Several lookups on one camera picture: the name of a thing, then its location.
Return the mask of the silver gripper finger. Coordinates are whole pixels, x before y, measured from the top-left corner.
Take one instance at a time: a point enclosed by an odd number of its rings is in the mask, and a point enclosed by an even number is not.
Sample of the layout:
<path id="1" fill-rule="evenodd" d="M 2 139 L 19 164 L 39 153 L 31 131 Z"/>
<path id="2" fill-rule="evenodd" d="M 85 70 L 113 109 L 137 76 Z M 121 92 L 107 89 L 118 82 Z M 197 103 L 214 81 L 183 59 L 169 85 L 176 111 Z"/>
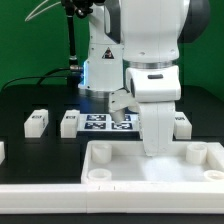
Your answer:
<path id="1" fill-rule="evenodd" d="M 125 119 L 125 112 L 123 110 L 112 111 L 110 115 L 115 123 L 121 123 Z"/>

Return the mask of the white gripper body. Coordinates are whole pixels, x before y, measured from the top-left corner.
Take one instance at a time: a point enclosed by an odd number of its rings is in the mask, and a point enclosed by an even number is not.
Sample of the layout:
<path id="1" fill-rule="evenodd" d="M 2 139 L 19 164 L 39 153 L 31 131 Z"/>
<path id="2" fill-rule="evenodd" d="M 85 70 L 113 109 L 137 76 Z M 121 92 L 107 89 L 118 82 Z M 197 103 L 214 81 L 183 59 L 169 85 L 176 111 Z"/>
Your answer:
<path id="1" fill-rule="evenodd" d="M 166 152 L 172 143 L 175 102 L 181 97 L 179 68 L 126 70 L 126 88 L 109 94 L 108 109 L 140 114 L 148 156 Z"/>

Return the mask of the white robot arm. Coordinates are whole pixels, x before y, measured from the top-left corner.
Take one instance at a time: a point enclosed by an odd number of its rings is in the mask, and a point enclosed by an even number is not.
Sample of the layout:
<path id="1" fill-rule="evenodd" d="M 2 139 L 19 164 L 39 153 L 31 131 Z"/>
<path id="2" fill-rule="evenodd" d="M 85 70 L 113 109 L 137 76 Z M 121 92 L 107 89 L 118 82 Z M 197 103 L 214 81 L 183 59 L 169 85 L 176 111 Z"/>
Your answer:
<path id="1" fill-rule="evenodd" d="M 116 122 L 127 109 L 137 112 L 146 154 L 166 151 L 181 97 L 178 45 L 203 33 L 209 0 L 105 0 L 92 9 L 80 92 L 107 96 Z"/>

